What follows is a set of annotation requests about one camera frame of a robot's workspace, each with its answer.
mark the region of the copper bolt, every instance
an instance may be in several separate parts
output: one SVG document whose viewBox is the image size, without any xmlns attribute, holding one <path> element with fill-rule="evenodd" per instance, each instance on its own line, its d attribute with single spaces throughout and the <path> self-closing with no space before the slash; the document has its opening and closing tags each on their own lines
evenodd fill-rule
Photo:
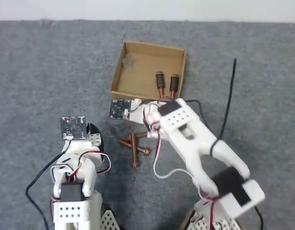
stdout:
<svg viewBox="0 0 295 230">
<path fill-rule="evenodd" d="M 147 137 L 147 132 L 135 133 L 134 136 L 135 138 L 144 138 Z M 131 134 L 128 136 L 127 141 L 131 142 Z"/>
<path fill-rule="evenodd" d="M 132 167 L 138 168 L 140 163 L 138 162 L 138 153 L 137 153 L 137 145 L 136 145 L 136 137 L 134 133 L 131 134 L 131 145 L 132 145 Z"/>
<path fill-rule="evenodd" d="M 163 98 L 163 95 L 165 94 L 165 91 L 162 87 L 159 88 L 159 97 L 160 99 Z"/>
<path fill-rule="evenodd" d="M 176 92 L 174 90 L 171 90 L 171 98 L 175 99 Z"/>
<path fill-rule="evenodd" d="M 129 148 L 132 148 L 132 145 L 124 140 L 118 141 L 121 145 L 127 146 Z M 137 146 L 137 151 L 140 151 L 144 154 L 144 156 L 148 156 L 151 153 L 151 150 L 149 148 L 143 148 L 140 146 Z"/>
</svg>

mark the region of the cardboard box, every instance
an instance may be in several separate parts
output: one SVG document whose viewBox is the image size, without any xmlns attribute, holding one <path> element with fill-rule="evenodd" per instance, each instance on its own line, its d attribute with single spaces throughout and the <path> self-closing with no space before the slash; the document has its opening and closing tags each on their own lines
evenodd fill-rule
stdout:
<svg viewBox="0 0 295 230">
<path fill-rule="evenodd" d="M 186 52 L 181 48 L 161 46 L 144 42 L 126 41 L 119 56 L 111 85 L 113 99 L 159 99 L 156 72 L 165 75 L 165 95 L 170 95 L 173 74 L 179 75 L 176 98 L 184 78 Z"/>
</svg>

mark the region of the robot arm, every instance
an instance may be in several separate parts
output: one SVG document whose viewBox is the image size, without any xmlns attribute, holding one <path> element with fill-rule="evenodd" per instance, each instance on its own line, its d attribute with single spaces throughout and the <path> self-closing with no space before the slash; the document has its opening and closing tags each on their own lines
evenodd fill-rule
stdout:
<svg viewBox="0 0 295 230">
<path fill-rule="evenodd" d="M 147 116 L 149 122 L 160 121 L 166 138 L 185 162 L 193 175 L 193 182 L 210 196 L 218 196 L 218 189 L 201 166 L 201 155 L 209 155 L 214 134 L 201 122 L 199 116 L 185 103 L 177 99 L 161 106 L 158 111 Z M 218 141 L 213 149 L 213 157 L 227 166 L 235 167 L 244 179 L 249 177 L 249 169 L 236 153 L 224 142 Z"/>
<path fill-rule="evenodd" d="M 75 127 L 71 124 L 74 121 L 76 123 L 76 119 L 66 118 L 66 130 L 78 130 L 80 123 Z M 88 124 L 87 128 L 90 135 L 87 137 L 85 133 L 82 134 L 86 139 L 73 139 L 75 134 L 71 133 L 70 145 L 67 135 L 62 135 L 66 139 L 63 150 L 67 151 L 51 171 L 55 183 L 52 211 L 57 230 L 100 230 L 102 196 L 94 190 L 94 185 L 96 169 L 102 165 L 103 155 L 106 154 L 101 153 L 103 140 L 99 130 L 93 124 Z"/>
<path fill-rule="evenodd" d="M 214 220 L 223 217 L 237 218 L 265 198 L 256 181 L 246 181 L 250 176 L 247 165 L 222 140 L 216 142 L 212 156 L 229 168 L 213 180 L 207 175 L 201 165 L 201 156 L 210 154 L 217 138 L 183 99 L 169 101 L 150 109 L 151 112 L 145 117 L 147 123 L 159 124 L 161 138 L 167 139 L 185 162 L 194 185 L 209 197 L 218 198 L 214 206 Z M 157 135 L 156 131 L 149 132 L 149 137 Z M 195 205 L 195 210 L 200 210 L 204 216 L 208 216 L 210 206 L 207 206 L 199 203 Z"/>
</svg>

